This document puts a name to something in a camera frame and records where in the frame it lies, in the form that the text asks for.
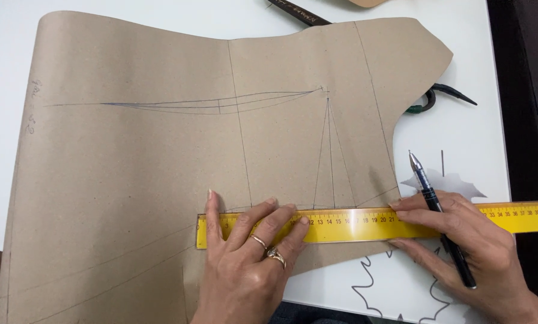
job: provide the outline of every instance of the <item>white tabletop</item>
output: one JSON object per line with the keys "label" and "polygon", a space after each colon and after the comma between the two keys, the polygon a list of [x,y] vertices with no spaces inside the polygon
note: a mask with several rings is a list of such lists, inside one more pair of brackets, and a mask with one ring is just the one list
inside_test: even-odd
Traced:
{"label": "white tabletop", "polygon": [[[410,149],[426,168],[436,170],[436,176],[444,167],[447,182],[455,180],[451,173],[459,173],[462,181],[473,183],[487,196],[478,198],[477,193],[471,193],[474,190],[468,190],[468,195],[477,197],[474,203],[510,200],[486,0],[389,0],[373,9],[360,8],[348,0],[294,2],[332,22],[417,18],[443,41],[454,57],[438,82],[455,87],[479,106],[438,94],[430,111],[404,115],[394,136],[397,180],[412,176],[407,158]],[[0,250],[29,65],[42,15],[57,10],[83,11],[218,39],[286,35],[306,28],[268,5],[266,0],[0,0]],[[435,137],[420,142],[416,137],[419,130]],[[415,189],[400,184],[400,191],[410,195]],[[437,242],[426,244],[438,250]],[[479,322],[468,306],[454,301],[433,283],[430,275],[396,251],[295,276],[287,284],[285,299],[373,316],[381,313],[386,318],[401,315],[411,322]]]}

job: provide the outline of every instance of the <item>paper cutout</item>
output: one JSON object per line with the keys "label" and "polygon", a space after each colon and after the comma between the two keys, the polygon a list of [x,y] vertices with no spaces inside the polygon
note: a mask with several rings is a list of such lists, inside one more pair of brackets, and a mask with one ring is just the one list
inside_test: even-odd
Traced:
{"label": "paper cutout", "polygon": [[[393,129],[451,57],[411,18],[224,41],[44,16],[0,323],[189,321],[204,262],[195,216],[208,188],[232,210],[270,196],[300,208],[395,200]],[[388,250],[311,244],[295,272]]]}

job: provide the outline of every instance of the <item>scissors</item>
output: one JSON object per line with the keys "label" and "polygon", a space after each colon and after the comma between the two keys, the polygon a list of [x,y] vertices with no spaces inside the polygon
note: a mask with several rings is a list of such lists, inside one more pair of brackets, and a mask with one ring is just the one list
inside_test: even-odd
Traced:
{"label": "scissors", "polygon": [[[316,14],[307,11],[295,4],[292,4],[291,2],[288,2],[287,0],[268,0],[270,3],[274,4],[275,6],[283,9],[285,12],[290,14],[291,16],[297,18],[298,20],[302,21],[303,23],[307,24],[308,26],[324,26],[324,25],[331,25],[332,22],[329,22]],[[462,94],[461,92],[453,89],[452,87],[444,84],[434,84],[425,92],[425,97],[427,97],[427,104],[424,106],[422,105],[414,105],[407,110],[405,110],[406,113],[410,114],[420,114],[424,111],[427,111],[435,105],[435,91],[440,91],[443,93],[448,94],[449,96],[455,97],[457,99],[461,99],[463,101],[466,101],[470,104],[474,104],[475,106],[477,103],[471,99],[469,99],[466,95]]]}

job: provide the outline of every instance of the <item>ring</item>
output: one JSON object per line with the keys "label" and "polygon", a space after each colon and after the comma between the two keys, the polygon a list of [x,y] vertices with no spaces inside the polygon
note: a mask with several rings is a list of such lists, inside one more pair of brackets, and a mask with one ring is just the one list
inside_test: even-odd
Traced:
{"label": "ring", "polygon": [[279,253],[276,247],[272,247],[267,251],[267,258],[279,260],[283,264],[283,269],[287,266],[287,262],[283,258],[283,255]]}
{"label": "ring", "polygon": [[263,240],[261,240],[260,238],[257,237],[257,235],[255,234],[251,234],[249,236],[250,238],[253,238],[255,239],[256,241],[258,241],[259,243],[261,243],[261,245],[263,246],[263,249],[266,250],[267,249],[267,246],[265,245],[265,242]]}

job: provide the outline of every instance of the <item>pen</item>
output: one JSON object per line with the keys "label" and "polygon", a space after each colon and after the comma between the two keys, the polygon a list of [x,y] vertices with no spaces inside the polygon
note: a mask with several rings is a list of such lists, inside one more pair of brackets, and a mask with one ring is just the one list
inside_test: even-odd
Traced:
{"label": "pen", "polygon": [[[421,163],[419,163],[419,160],[417,160],[417,158],[413,155],[413,153],[411,153],[411,151],[409,151],[409,161],[411,162],[411,168],[413,169],[413,172],[416,174],[417,179],[421,184],[421,193],[425,198],[425,202],[427,203],[429,210],[442,213],[443,209],[441,208],[441,204],[439,203],[437,195],[435,195],[435,191],[431,187],[429,180],[427,180],[427,176],[425,175],[423,166],[421,166]],[[465,287],[470,289],[477,288],[475,279],[471,274],[471,270],[469,270],[469,266],[467,265],[465,257],[461,253],[460,247],[455,242],[451,241],[447,237],[447,235],[443,233],[441,233],[441,243],[443,244],[443,247],[445,247],[445,251],[451,254],[453,263],[455,263],[455,267],[457,268],[459,276],[461,276],[461,281],[463,281]]]}

